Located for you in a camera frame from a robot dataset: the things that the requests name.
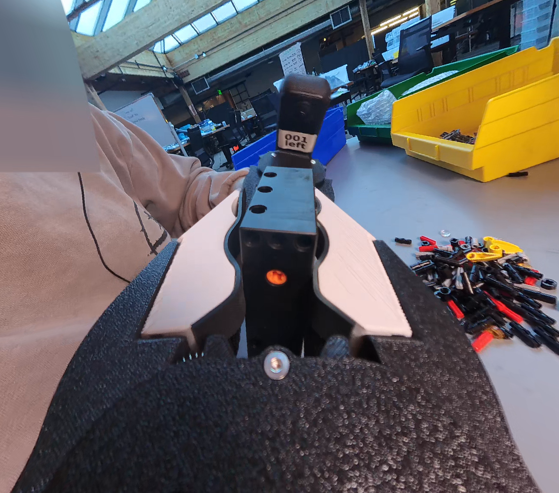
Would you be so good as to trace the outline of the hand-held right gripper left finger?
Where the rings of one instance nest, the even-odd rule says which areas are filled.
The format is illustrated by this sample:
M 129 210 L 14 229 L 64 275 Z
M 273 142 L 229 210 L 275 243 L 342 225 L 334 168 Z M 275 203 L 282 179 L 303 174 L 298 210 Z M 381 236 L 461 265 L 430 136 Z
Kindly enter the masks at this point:
M 241 192 L 233 191 L 179 239 L 141 331 L 143 339 L 186 339 L 201 353 L 212 335 L 231 339 L 241 328 L 240 267 L 228 238 L 240 220 Z

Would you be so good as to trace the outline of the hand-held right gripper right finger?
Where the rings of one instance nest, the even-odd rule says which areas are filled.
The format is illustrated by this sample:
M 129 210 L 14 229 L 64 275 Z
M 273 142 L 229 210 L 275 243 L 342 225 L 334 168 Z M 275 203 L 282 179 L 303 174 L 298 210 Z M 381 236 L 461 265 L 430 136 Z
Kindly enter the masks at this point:
M 411 339 L 411 325 L 381 260 L 381 242 L 320 190 L 314 198 L 317 245 L 305 356 L 319 356 L 333 336 L 347 339 L 356 357 L 367 350 L 369 337 Z

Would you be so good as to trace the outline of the black perforated building block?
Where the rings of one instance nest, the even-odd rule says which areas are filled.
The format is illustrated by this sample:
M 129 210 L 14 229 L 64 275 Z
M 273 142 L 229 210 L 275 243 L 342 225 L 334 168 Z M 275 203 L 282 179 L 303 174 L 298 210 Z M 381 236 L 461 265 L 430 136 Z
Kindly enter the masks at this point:
M 279 346 L 301 354 L 317 245 L 311 168 L 264 170 L 240 225 L 248 357 Z

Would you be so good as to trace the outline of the pile of small building pieces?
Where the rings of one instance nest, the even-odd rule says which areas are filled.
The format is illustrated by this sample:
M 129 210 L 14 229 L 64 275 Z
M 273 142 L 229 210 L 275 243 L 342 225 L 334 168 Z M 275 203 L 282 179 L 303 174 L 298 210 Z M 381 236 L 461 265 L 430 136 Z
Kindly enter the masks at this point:
M 558 281 L 545 276 L 519 246 L 486 236 L 438 243 L 395 237 L 397 246 L 417 245 L 410 269 L 459 322 L 472 349 L 517 340 L 558 356 Z

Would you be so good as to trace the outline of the person's left forearm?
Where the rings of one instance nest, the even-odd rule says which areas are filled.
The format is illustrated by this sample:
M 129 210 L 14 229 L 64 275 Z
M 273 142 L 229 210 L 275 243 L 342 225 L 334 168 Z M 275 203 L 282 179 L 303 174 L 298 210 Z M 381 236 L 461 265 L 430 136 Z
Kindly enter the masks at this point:
M 217 207 L 234 190 L 243 187 L 248 168 L 217 172 L 201 165 L 198 159 L 170 156 L 172 167 L 166 197 L 170 204 L 170 222 L 166 226 L 171 237 L 180 237 Z

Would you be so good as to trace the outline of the grey desk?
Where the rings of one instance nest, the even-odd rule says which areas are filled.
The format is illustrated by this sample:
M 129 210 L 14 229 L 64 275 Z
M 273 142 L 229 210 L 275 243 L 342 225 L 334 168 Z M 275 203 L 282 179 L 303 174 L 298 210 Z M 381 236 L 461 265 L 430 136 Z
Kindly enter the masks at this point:
M 481 183 L 356 138 L 327 167 L 335 202 L 410 265 L 419 236 L 494 236 L 515 243 L 545 278 L 558 280 L 558 161 L 524 177 Z M 519 340 L 480 354 L 529 472 L 558 492 L 558 356 Z

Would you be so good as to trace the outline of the blue storage bin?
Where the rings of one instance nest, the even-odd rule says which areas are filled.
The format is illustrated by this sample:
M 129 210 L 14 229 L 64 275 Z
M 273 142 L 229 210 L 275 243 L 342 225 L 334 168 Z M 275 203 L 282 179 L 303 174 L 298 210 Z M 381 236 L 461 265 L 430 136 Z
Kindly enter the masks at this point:
M 235 170 L 256 166 L 260 157 L 276 149 L 277 131 L 273 131 L 232 155 Z M 316 141 L 312 158 L 327 165 L 346 145 L 344 109 L 342 105 L 328 109 Z

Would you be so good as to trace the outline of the white printed sign board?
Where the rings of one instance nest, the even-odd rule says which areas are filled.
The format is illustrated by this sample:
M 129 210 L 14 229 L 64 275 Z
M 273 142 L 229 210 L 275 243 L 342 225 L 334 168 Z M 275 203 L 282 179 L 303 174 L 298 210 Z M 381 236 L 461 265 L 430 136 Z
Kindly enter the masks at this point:
M 306 67 L 300 42 L 282 51 L 279 54 L 279 59 L 283 70 L 283 77 L 288 77 L 289 75 L 306 75 Z

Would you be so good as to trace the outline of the green storage bin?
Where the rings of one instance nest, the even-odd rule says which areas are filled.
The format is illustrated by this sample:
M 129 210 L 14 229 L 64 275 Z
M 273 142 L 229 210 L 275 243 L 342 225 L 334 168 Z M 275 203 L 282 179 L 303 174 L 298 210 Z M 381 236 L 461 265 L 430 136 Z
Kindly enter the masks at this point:
M 411 86 L 413 86 L 413 85 L 415 85 L 415 84 L 417 84 L 417 83 L 419 83 L 423 80 L 426 80 L 429 77 L 435 76 L 439 73 L 442 73 L 442 72 L 445 72 L 445 71 L 448 71 L 448 70 L 459 70 L 460 71 L 459 74 L 446 79 L 446 80 L 450 80 L 452 78 L 461 76 L 465 73 L 471 72 L 471 71 L 473 71 L 473 70 L 475 70 L 479 67 L 485 66 L 485 65 L 493 63 L 495 61 L 498 61 L 498 60 L 500 60 L 504 57 L 511 56 L 514 53 L 516 53 L 518 50 L 519 50 L 519 45 L 514 45 L 514 46 L 509 47 L 509 48 L 495 50 L 493 52 L 488 52 L 488 53 L 484 53 L 484 54 L 479 54 L 477 56 L 466 58 L 466 59 L 461 60 L 461 61 L 452 62 L 450 64 L 446 64 L 446 65 L 443 65 L 443 66 L 438 66 L 438 67 L 433 68 L 433 70 L 430 73 L 421 73 L 419 75 L 416 75 L 415 77 L 411 77 L 410 79 L 408 79 L 404 82 L 401 82 L 399 84 L 395 84 L 391 87 L 388 87 L 387 89 L 394 94 L 394 96 L 397 100 L 399 100 L 399 99 L 404 98 L 404 97 L 401 97 L 401 96 L 402 96 L 402 93 L 405 90 L 408 90 Z M 351 135 L 356 136 L 361 142 L 381 143 L 381 144 L 388 144 L 388 145 L 390 145 L 392 143 L 391 132 L 390 132 L 391 125 L 388 125 L 388 126 L 367 126 L 365 124 L 360 124 L 360 121 L 359 121 L 359 119 L 357 118 L 357 115 L 356 115 L 356 112 L 357 112 L 357 109 L 358 109 L 359 105 L 361 105 L 365 100 L 369 100 L 371 98 L 374 98 L 382 90 L 384 90 L 384 89 L 381 89 L 381 90 L 373 93 L 370 96 L 362 98 L 362 99 L 354 102 L 353 104 L 351 104 L 347 107 L 347 125 L 348 125 L 347 129 L 348 129 L 348 131 Z

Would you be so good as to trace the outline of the clear plastic-wrapped bundle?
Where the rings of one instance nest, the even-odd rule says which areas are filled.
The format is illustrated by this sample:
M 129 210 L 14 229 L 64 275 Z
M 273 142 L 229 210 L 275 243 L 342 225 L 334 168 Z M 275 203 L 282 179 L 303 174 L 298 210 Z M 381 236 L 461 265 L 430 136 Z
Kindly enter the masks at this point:
M 356 116 L 360 124 L 367 126 L 388 126 L 392 122 L 392 109 L 396 102 L 394 94 L 388 89 L 380 91 L 374 98 L 359 105 Z
M 446 80 L 449 77 L 453 77 L 456 76 L 457 74 L 459 74 L 460 71 L 459 70 L 448 70 L 442 73 L 439 73 L 435 76 L 429 77 L 426 80 L 423 80 L 413 86 L 411 86 L 408 90 L 405 90 L 402 93 L 401 97 L 405 97 L 409 94 L 415 93 L 417 91 L 422 91 L 430 86 L 433 86 L 435 84 L 441 83 L 444 80 Z

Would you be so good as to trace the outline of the black office chair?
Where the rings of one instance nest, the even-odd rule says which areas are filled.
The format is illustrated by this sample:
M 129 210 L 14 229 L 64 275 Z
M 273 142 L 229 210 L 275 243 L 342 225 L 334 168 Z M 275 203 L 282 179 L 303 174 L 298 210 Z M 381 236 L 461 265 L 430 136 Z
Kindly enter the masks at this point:
M 421 73 L 430 73 L 434 67 L 431 56 L 431 16 L 403 29 L 400 33 L 397 73 L 384 79 L 381 89 L 387 89 Z

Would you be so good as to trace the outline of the white slanted pole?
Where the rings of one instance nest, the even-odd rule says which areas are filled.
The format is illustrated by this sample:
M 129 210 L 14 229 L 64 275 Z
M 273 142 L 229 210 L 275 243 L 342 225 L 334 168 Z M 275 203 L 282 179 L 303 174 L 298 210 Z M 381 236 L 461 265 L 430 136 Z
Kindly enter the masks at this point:
M 177 145 L 178 145 L 179 148 L 180 148 L 180 151 L 181 151 L 182 155 L 185 156 L 185 157 L 187 157 L 188 154 L 187 154 L 187 152 L 186 152 L 186 150 L 185 150 L 185 147 L 184 147 L 182 141 L 180 140 L 180 138 L 179 138 L 179 136 L 178 136 L 178 134 L 177 134 L 177 131 L 175 130 L 173 124 L 172 124 L 171 122 L 169 122 L 169 121 L 167 121 L 167 123 L 168 123 L 168 125 L 169 125 L 169 128 L 170 128 L 170 130 L 171 130 L 171 133 L 172 133 L 172 135 L 173 135 L 173 137 L 174 137 L 174 139 L 175 139 Z

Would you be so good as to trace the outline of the yellow storage bin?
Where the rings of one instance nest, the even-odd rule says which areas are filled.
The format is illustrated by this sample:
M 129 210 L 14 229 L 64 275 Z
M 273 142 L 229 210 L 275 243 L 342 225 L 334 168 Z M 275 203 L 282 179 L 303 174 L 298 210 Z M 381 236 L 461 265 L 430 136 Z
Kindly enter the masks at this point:
M 474 145 L 443 132 L 477 132 Z M 479 182 L 558 158 L 558 38 L 397 100 L 392 143 Z

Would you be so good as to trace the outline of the person's beige hoodie torso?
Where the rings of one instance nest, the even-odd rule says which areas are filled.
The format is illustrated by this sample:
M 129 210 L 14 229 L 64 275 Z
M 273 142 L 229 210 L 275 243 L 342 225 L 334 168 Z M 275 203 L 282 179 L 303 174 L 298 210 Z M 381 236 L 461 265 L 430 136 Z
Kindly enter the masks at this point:
M 82 174 L 107 265 L 133 280 L 170 240 L 134 195 L 126 126 L 90 107 L 99 172 Z M 126 287 L 97 256 L 77 173 L 1 174 L 1 492 L 17 482 L 66 366 Z

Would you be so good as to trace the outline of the heap of black building pieces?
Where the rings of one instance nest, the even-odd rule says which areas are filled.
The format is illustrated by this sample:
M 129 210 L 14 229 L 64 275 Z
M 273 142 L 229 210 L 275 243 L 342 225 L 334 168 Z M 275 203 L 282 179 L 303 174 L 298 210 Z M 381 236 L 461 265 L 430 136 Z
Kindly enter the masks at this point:
M 443 132 L 439 136 L 439 138 L 442 140 L 474 145 L 477 139 L 477 132 L 474 132 L 473 135 L 471 135 L 471 134 L 464 134 L 461 132 L 460 129 L 456 129 L 451 132 Z

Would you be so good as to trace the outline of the mobile whiteboard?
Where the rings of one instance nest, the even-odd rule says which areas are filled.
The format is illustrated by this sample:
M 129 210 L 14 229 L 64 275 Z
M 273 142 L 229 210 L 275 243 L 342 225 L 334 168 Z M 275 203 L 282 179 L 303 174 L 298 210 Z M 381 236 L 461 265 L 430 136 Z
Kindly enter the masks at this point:
M 117 109 L 116 114 L 148 133 L 161 147 L 169 147 L 177 143 L 174 132 L 152 93 L 147 93 Z

